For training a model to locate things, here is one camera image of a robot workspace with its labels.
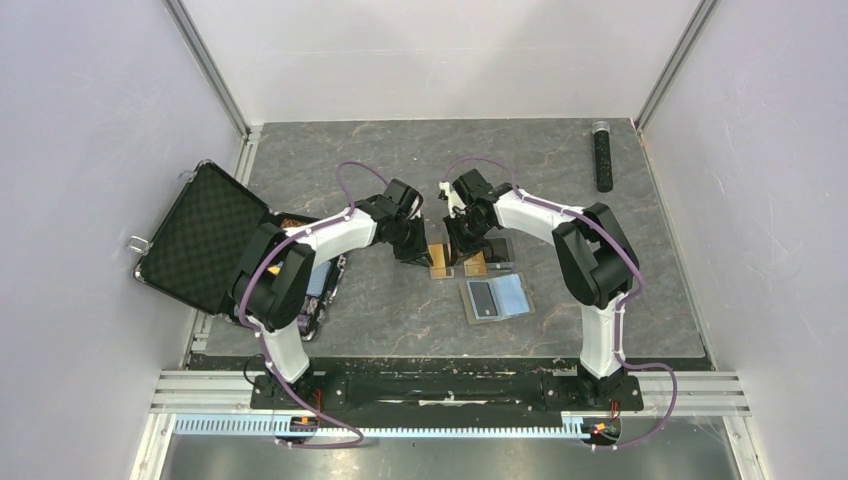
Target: purple cable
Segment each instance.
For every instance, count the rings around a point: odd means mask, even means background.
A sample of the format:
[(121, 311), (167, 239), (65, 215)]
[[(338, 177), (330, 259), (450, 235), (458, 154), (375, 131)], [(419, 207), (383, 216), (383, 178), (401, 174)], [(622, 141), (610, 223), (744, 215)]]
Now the purple cable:
[(628, 440), (628, 441), (626, 441), (626, 442), (624, 442), (620, 445), (599, 445), (599, 446), (596, 446), (596, 448), (600, 448), (602, 450), (618, 450), (618, 449), (621, 449), (621, 448), (626, 448), (626, 447), (630, 447), (630, 446), (636, 445), (638, 443), (641, 443), (644, 440), (647, 440), (647, 439), (653, 437), (654, 435), (656, 435), (657, 433), (659, 433), (660, 430), (665, 428), (666, 424), (668, 423), (669, 418), (671, 418), (671, 413), (674, 411), (674, 406), (677, 404), (677, 376), (674, 374), (674, 370), (672, 370), (672, 368), (669, 367), (668, 365), (666, 365), (664, 363), (660, 363), (660, 362), (645, 363), (645, 364), (638, 364), (637, 365), (637, 364), (628, 363), (623, 358), (621, 358), (621, 352), (623, 351), (621, 331), (623, 329), (623, 324), (624, 324), (624, 307), (631, 300), (633, 300), (634, 298), (639, 296), (645, 288), (645, 278), (642, 276), (642, 272), (639, 271), (639, 267), (637, 267), (636, 264), (633, 262), (633, 260), (630, 259), (630, 256), (627, 255), (627, 252), (624, 251), (624, 249), (621, 247), (621, 245), (619, 245), (618, 242), (616, 242), (615, 239), (612, 238), (612, 236), (610, 236), (609, 233), (607, 233), (603, 228), (601, 228), (600, 225), (598, 225), (591, 218), (589, 218), (589, 217), (587, 217), (587, 216), (585, 216), (581, 213), (578, 213), (574, 210), (560, 207), (559, 205), (545, 201), (541, 198), (536, 198), (536, 197), (533, 197), (531, 195), (522, 194), (518, 190), (518, 185), (515, 181), (515, 172), (512, 169), (510, 169), (509, 167), (507, 167), (503, 162), (500, 162), (498, 160), (493, 160), (493, 159), (490, 159), (490, 158), (485, 158), (485, 157), (464, 157), (464, 158), (460, 158), (460, 159), (454, 161), (450, 165), (450, 167), (448, 167), (448, 170), (447, 170), (447, 172), (445, 172), (445, 176), (442, 178), (442, 181), (443, 182), (447, 181), (448, 175), (450, 174), (451, 170), (453, 170), (454, 167), (456, 167), (457, 165), (459, 165), (461, 163), (469, 162), (469, 161), (472, 161), (472, 160), (483, 161), (483, 162), (490, 163), (492, 165), (496, 165), (496, 166), (504, 169), (507, 173), (509, 173), (509, 175), (512, 179), (512, 182), (511, 182), (512, 191), (515, 192), (515, 194), (521, 200), (526, 201), (528, 203), (532, 203), (534, 205), (538, 205), (542, 208), (546, 208), (546, 209), (551, 210), (551, 211), (556, 212), (556, 213), (562, 213), (562, 214), (570, 215), (570, 216), (582, 221), (586, 225), (588, 225), (589, 228), (596, 231), (604, 240), (606, 240), (606, 242), (612, 247), (613, 250), (615, 250), (615, 253), (617, 253), (618, 256), (621, 257), (621, 259), (624, 261), (625, 265), (627, 265), (627, 268), (630, 270), (630, 272), (636, 278), (636, 282), (637, 282), (636, 290), (625, 295), (615, 305), (615, 340), (614, 340), (614, 342), (615, 342), (615, 351), (614, 351), (615, 360), (622, 367), (626, 368), (627, 370), (648, 370), (648, 369), (651, 369), (651, 368), (659, 368), (661, 370), (665, 370), (666, 372), (668, 372), (669, 376), (671, 377), (671, 401), (668, 404), (668, 410), (666, 411), (665, 416), (663, 416), (663, 418), (659, 421), (659, 423), (657, 423), (657, 425), (650, 432), (642, 435), (641, 437), (634, 438), (633, 440)]
[[(345, 217), (348, 216), (348, 215), (351, 215), (353, 213), (353, 211), (356, 209), (356, 206), (354, 205), (355, 201), (353, 199), (353, 194), (350, 192), (350, 189), (347, 187), (347, 184), (345, 184), (344, 180), (341, 177), (342, 167), (344, 167), (346, 165), (356, 165), (358, 167), (362, 167), (362, 168), (368, 170), (369, 172), (373, 173), (374, 175), (376, 175), (377, 178), (379, 178), (383, 182), (383, 184), (385, 184), (385, 185), (389, 184), (388, 180), (386, 180), (385, 177), (383, 177), (382, 175), (380, 175), (379, 172), (377, 172), (373, 168), (369, 167), (368, 165), (365, 165), (364, 163), (353, 162), (353, 161), (340, 163), (338, 166), (336, 166), (336, 181), (339, 183), (339, 186), (342, 187), (342, 191), (344, 191), (344, 194), (347, 197), (348, 210), (341, 217), (331, 218), (331, 219), (326, 220), (324, 222), (321, 222), (321, 223), (319, 223), (319, 224), (317, 224), (313, 227), (310, 227), (311, 231), (315, 232), (315, 231), (318, 231), (322, 228), (326, 228), (326, 227), (329, 227), (331, 225), (336, 225), (338, 223), (344, 222)], [(271, 250), (271, 253), (269, 253), (262, 260), (262, 262), (260, 262), (259, 267), (257, 267), (255, 272), (253, 272), (253, 276), (250, 277), (250, 282), (248, 282), (247, 288), (244, 289), (244, 295), (242, 295), (241, 302), (239, 303), (239, 310), (238, 310), (238, 312), (239, 312), (239, 322), (242, 325), (244, 325), (245, 327), (248, 327), (248, 328), (252, 329), (254, 332), (256, 332), (257, 334), (259, 334), (259, 336), (258, 336), (258, 338), (259, 338), (259, 348), (262, 350), (262, 355), (265, 357), (266, 364), (267, 364), (267, 362), (270, 361), (269, 359), (271, 358), (271, 355), (268, 352), (268, 347), (265, 345), (265, 341), (262, 339), (262, 329), (259, 326), (254, 325), (253, 323), (250, 323), (247, 320), (247, 303), (248, 303), (248, 300), (250, 299), (250, 295), (253, 294), (253, 289), (256, 288), (256, 284), (259, 282), (259, 277), (262, 275), (262, 272), (264, 272), (268, 268), (268, 266), (271, 264), (271, 262), (274, 261), (274, 258), (277, 255), (279, 255), (280, 252), (282, 252), (293, 241), (297, 240), (298, 238), (302, 238), (306, 235), (307, 235), (306, 230), (301, 230), (299, 232), (296, 232), (292, 236), (283, 240), (279, 245), (274, 247), (273, 250)], [(280, 370), (277, 368), (277, 366), (275, 364), (271, 363), (270, 370), (271, 370), (271, 373), (273, 373), (274, 376), (277, 377), (277, 380), (279, 380), (280, 385), (282, 385), (282, 387), (283, 387), (283, 390), (286, 391), (286, 393), (292, 398), (292, 400), (295, 401), (295, 403), (297, 403), (298, 405), (303, 407), (305, 410), (308, 410), (309, 412), (311, 412), (312, 414), (314, 414), (315, 416), (317, 416), (318, 418), (320, 418), (322, 420), (325, 420), (329, 423), (332, 423), (333, 425), (336, 425), (338, 427), (342, 427), (344, 429), (350, 430), (351, 432), (356, 434), (356, 436), (358, 437), (356, 440), (350, 440), (350, 441), (347, 441), (347, 442), (340, 442), (340, 443), (323, 443), (323, 444), (305, 443), (305, 444), (289, 444), (289, 446), (291, 446), (293, 448), (302, 448), (302, 449), (349, 448), (349, 447), (355, 447), (356, 445), (359, 445), (360, 443), (362, 443), (363, 440), (365, 440), (365, 435), (363, 435), (362, 432), (359, 429), (357, 429), (356, 427), (348, 425), (348, 424), (342, 422), (341, 420), (336, 420), (335, 418), (330, 417), (329, 415), (325, 415), (325, 414), (321, 413), (318, 409), (313, 408), (311, 405), (309, 405), (308, 403), (303, 401), (303, 399), (300, 398), (294, 392), (294, 390), (292, 390), (292, 388), (288, 385), (286, 380), (283, 378), (282, 373), (280, 372)]]

